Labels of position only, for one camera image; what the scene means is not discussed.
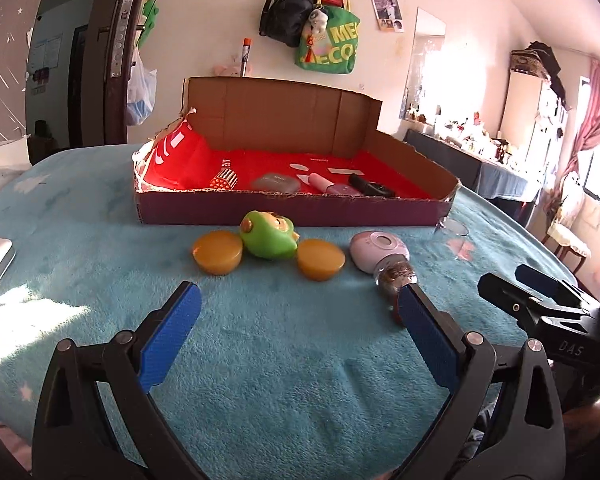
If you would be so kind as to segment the clear glass cup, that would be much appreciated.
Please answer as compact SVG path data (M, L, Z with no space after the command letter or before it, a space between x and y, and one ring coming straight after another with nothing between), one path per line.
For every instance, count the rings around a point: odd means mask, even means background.
M469 230L464 223L450 217L439 220L432 237L445 259L469 261L474 245L469 239Z

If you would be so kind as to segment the dark red glitter bottle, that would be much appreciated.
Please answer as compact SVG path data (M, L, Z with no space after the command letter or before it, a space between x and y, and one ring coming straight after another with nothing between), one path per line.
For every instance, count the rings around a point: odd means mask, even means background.
M389 301L394 322L399 326L404 326L398 311L398 297L404 286L417 282L413 266L402 255L387 256L375 266L374 280L382 296Z

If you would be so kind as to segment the lilac round compact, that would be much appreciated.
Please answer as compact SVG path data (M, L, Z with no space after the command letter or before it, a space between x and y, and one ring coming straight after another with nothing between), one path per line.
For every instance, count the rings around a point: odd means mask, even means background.
M410 258L403 240L389 232L363 231L350 239L349 252L358 270L373 274L378 263L389 256Z

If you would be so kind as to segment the black nail polish bottle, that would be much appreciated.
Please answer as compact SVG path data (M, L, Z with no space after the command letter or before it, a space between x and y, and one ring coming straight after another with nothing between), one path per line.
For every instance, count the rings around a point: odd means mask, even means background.
M396 197L396 192L394 192L391 188L387 188L385 185L380 184L378 182L366 180L359 174L350 174L348 182L351 188L354 188L355 190L357 190L365 196L385 198Z

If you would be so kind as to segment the amber round jar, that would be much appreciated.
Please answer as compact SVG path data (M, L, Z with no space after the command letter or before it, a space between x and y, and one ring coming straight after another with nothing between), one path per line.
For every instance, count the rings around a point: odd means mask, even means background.
M242 239L230 231L209 232L193 244L192 256L207 274L230 274L242 262Z
M330 280L346 264L346 255L337 245L317 238L302 240L296 256L302 275L317 282Z

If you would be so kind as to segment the purple nail polish bottle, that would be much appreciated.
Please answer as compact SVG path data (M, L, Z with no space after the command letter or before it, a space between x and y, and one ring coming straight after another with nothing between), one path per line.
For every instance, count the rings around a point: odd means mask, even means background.
M325 177L322 177L320 174L317 174L316 172L312 172L312 174L309 174L308 182L309 182L309 185L313 186L314 188L317 189L317 191L320 191L321 193L324 193L324 194L329 194L329 195L333 195L333 196L349 196L349 197L355 197L355 196L362 195L361 192L358 192L358 190L356 190L355 188L352 188L352 186L343 184L343 183L332 182L331 180L328 180Z

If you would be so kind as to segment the green yellow toy figure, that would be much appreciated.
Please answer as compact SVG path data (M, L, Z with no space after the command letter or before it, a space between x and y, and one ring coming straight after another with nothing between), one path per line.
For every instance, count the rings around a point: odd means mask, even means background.
M292 258L300 238L290 219L258 210L249 211L242 218L239 236L251 255L265 260Z

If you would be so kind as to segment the brown earbuds case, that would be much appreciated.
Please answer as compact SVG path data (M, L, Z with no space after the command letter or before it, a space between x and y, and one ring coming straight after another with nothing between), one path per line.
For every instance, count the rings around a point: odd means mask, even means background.
M301 182L295 177L286 176L286 174L269 172L254 179L250 183L250 188L262 192L294 194L300 191Z

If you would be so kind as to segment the wooden chair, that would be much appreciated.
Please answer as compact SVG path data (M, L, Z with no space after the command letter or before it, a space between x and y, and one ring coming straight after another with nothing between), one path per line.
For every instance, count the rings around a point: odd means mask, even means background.
M540 205L546 213L545 238L556 244L559 259L576 258L572 273L580 281L592 280L600 273L600 202L570 172L557 190L543 191Z

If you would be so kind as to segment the white wardrobe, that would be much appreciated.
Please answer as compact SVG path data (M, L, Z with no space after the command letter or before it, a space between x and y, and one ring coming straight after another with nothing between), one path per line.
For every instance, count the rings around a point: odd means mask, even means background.
M511 70L498 140L512 154L509 161L532 174L552 172L562 148L567 111L550 83Z

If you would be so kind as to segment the pink curtain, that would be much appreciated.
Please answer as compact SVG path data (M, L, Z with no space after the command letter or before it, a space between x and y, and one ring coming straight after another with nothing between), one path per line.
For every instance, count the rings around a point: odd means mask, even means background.
M597 58L591 60L590 89L588 107L580 130L574 137L567 165L562 172L563 176L579 171L580 152L592 150L600 145L600 60Z

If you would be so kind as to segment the teal fleece blanket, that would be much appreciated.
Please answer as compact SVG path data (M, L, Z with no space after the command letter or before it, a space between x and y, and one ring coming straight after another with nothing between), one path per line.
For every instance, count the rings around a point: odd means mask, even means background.
M247 258L214 278L190 250L201 226L144 226L129 145L66 151L0 191L0 421L33 434L58 341L100 344L140 325L182 281L201 314L151 391L215 479L370 479L398 466L445 401L371 276L329 281Z

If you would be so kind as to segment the black backpack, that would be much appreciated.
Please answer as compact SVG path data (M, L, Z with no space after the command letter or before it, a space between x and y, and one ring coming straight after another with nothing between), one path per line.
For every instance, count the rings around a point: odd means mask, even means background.
M260 16L259 35L296 48L313 8L314 0L266 0Z

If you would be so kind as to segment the green plush hanger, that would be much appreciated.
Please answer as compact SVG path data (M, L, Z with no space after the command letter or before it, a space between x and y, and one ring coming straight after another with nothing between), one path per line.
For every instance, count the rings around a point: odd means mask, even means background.
M140 36L138 36L136 46L140 49L148 39L150 33L156 26L156 18L159 13L156 0L147 0L143 5L142 15L145 18L140 26Z

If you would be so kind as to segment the white plush keychain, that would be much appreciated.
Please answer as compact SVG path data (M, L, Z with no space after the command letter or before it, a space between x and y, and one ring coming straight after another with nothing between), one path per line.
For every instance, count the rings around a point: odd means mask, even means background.
M312 35L326 32L328 24L328 14L322 6L317 6L309 14L308 23Z

